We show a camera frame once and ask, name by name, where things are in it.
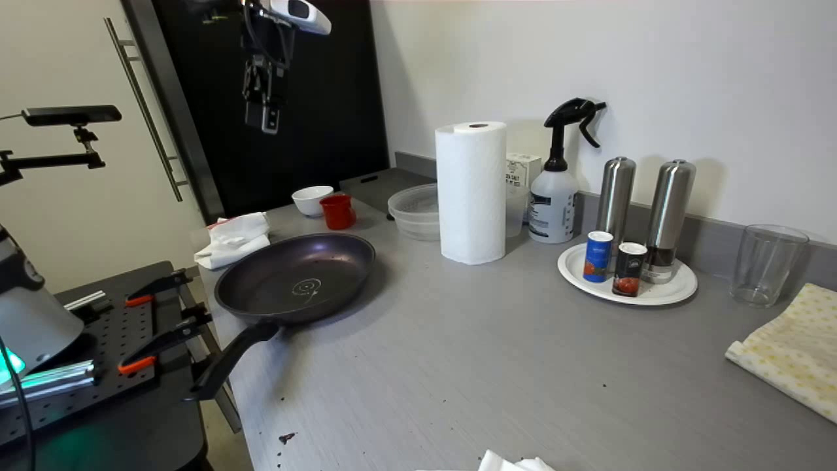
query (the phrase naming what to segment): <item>napkin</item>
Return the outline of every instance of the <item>napkin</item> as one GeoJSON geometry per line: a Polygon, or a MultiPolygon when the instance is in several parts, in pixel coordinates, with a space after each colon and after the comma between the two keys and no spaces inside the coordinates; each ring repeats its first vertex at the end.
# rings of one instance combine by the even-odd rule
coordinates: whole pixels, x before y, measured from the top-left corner
{"type": "Polygon", "coordinates": [[[508,464],[502,456],[487,449],[480,461],[480,471],[552,471],[552,469],[542,459],[508,464]]]}
{"type": "Polygon", "coordinates": [[[195,255],[204,269],[222,269],[259,249],[270,245],[265,213],[248,213],[234,221],[218,221],[210,227],[210,245],[195,255]]]}
{"type": "Polygon", "coordinates": [[[769,324],[727,359],[837,423],[837,294],[804,286],[769,324]]]}

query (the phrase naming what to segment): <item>bowl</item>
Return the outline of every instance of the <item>bowl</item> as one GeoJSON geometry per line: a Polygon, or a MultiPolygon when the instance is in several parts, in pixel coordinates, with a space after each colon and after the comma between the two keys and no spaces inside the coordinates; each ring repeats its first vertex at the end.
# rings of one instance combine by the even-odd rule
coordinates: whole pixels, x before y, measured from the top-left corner
{"type": "Polygon", "coordinates": [[[320,217],[323,215],[323,206],[320,206],[320,200],[336,194],[332,185],[306,185],[306,189],[298,189],[290,194],[295,210],[306,217],[320,217]]]}
{"type": "Polygon", "coordinates": [[[438,184],[414,185],[388,200],[401,234],[418,240],[439,240],[439,197],[438,184]]]}

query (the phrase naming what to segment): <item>spray bottle trigger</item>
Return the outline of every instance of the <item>spray bottle trigger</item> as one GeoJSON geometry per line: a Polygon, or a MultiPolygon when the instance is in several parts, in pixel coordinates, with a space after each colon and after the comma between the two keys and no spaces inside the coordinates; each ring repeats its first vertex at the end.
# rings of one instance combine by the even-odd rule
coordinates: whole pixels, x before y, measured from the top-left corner
{"type": "Polygon", "coordinates": [[[600,142],[592,135],[592,132],[587,132],[587,125],[593,124],[596,112],[604,109],[604,108],[607,108],[607,101],[592,104],[588,116],[578,125],[582,135],[596,150],[600,150],[600,142]]]}

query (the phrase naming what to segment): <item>red cup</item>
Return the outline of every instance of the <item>red cup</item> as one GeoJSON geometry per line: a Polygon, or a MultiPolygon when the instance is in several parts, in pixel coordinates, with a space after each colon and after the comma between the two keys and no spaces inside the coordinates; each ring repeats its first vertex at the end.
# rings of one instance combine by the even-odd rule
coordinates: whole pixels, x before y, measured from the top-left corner
{"type": "Polygon", "coordinates": [[[351,197],[348,194],[331,194],[320,200],[325,224],[331,231],[345,231],[357,224],[357,213],[351,210],[351,197]]]}

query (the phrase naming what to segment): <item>paper towel roll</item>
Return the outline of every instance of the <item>paper towel roll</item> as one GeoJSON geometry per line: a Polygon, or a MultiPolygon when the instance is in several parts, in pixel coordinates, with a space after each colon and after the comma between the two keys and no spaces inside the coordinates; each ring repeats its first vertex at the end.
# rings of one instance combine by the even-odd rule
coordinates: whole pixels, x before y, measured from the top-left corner
{"type": "Polygon", "coordinates": [[[506,255],[506,124],[438,129],[443,256],[487,264],[506,255]]]}

